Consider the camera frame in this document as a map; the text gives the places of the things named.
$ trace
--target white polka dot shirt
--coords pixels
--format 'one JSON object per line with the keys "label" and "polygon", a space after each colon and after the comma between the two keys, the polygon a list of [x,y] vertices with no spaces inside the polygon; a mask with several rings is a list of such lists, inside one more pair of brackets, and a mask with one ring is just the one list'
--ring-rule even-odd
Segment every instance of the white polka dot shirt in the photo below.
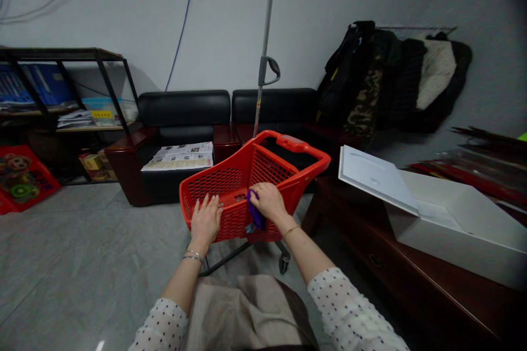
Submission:
{"label": "white polka dot shirt", "polygon": [[187,315],[176,303],[158,299],[128,351],[177,351],[187,324]]}
{"label": "white polka dot shirt", "polygon": [[307,290],[337,350],[407,351],[404,340],[339,268],[319,273]]}
{"label": "white polka dot shirt", "polygon": [[[339,268],[319,273],[307,290],[337,350],[408,351],[404,340]],[[128,351],[177,351],[187,325],[187,315],[176,303],[158,299]]]}

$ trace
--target black leather sofa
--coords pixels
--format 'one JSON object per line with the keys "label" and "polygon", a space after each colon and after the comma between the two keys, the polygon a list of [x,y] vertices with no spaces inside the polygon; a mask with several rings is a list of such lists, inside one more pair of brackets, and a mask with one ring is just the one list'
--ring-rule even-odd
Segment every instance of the black leather sofa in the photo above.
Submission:
{"label": "black leather sofa", "polygon": [[[253,137],[257,89],[240,89],[232,93],[232,122],[242,144]],[[340,147],[358,147],[362,139],[345,133],[341,128],[323,127],[315,122],[318,93],[311,88],[265,89],[262,91],[258,131],[270,129],[288,134],[332,157],[327,173],[336,173]],[[298,170],[310,166],[315,159],[307,154],[294,154],[273,141],[267,148],[284,158]]]}
{"label": "black leather sofa", "polygon": [[141,168],[162,146],[215,142],[218,128],[228,131],[229,93],[226,90],[149,92],[139,97],[137,106],[144,127],[108,147],[106,155],[134,206],[179,202],[180,182],[200,169],[141,172]]}

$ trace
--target person's left hand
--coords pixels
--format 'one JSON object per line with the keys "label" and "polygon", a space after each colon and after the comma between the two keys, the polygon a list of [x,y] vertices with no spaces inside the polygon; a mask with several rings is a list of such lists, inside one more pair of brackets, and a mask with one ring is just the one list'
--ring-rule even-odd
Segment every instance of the person's left hand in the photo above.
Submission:
{"label": "person's left hand", "polygon": [[221,212],[223,211],[221,208],[218,209],[219,201],[220,197],[218,195],[211,197],[209,200],[209,194],[203,199],[201,208],[199,207],[199,199],[196,201],[194,214],[190,222],[192,241],[189,249],[205,255],[209,246],[216,239],[220,230]]}

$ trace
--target cardboard box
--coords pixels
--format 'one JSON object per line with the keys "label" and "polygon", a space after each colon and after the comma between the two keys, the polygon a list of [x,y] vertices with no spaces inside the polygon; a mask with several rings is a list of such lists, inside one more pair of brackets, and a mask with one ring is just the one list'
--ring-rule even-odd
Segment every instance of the cardboard box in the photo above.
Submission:
{"label": "cardboard box", "polygon": [[108,160],[108,157],[104,153],[104,148],[101,149],[101,151],[97,152],[97,154],[99,155],[100,159],[103,161],[104,168],[106,170],[113,170],[113,168],[112,168],[112,166],[110,164],[110,161]]}
{"label": "cardboard box", "polygon": [[108,160],[108,157],[104,153],[104,149],[101,149],[101,151],[97,152],[99,154],[100,159],[103,161],[104,168],[108,171],[108,174],[110,175],[110,179],[117,181],[117,176],[115,175],[114,169],[110,164],[110,161]]}
{"label": "cardboard box", "polygon": [[88,170],[88,174],[93,181],[104,181],[110,179],[110,174],[105,169],[100,170]]}
{"label": "cardboard box", "polygon": [[108,170],[108,174],[110,175],[110,179],[118,181],[117,176],[113,170]]}
{"label": "cardboard box", "polygon": [[79,155],[79,159],[88,171],[104,169],[103,161],[98,154],[82,154]]}
{"label": "cardboard box", "polygon": [[385,201],[399,242],[527,290],[527,229],[474,187],[399,171],[348,146],[340,151],[339,179]]}

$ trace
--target wooden drawer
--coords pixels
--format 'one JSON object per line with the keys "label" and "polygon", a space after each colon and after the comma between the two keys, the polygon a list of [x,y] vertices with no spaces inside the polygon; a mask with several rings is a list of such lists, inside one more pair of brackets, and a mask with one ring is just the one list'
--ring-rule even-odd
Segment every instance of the wooden drawer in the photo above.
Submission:
{"label": "wooden drawer", "polygon": [[408,261],[403,252],[385,243],[356,213],[338,220],[343,217],[343,209],[331,200],[323,203],[324,216],[332,220],[353,251],[416,322],[440,343],[439,347],[466,350],[497,345],[491,333],[482,336],[477,321],[463,312],[462,306]]}

